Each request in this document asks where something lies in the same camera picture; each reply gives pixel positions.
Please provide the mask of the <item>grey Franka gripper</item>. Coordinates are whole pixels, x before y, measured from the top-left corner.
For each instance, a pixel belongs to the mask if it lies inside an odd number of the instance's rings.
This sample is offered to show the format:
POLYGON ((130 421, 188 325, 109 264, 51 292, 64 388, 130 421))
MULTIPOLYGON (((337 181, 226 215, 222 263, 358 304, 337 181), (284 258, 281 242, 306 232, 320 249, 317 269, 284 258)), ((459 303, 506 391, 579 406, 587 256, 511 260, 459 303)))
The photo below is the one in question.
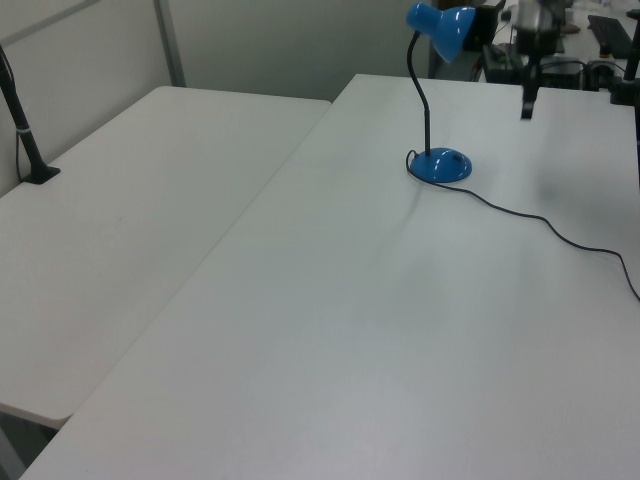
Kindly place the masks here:
POLYGON ((520 0, 517 4, 516 50, 532 54, 522 72, 521 119, 531 120, 541 84, 542 54, 554 54, 560 35, 560 2, 520 0))

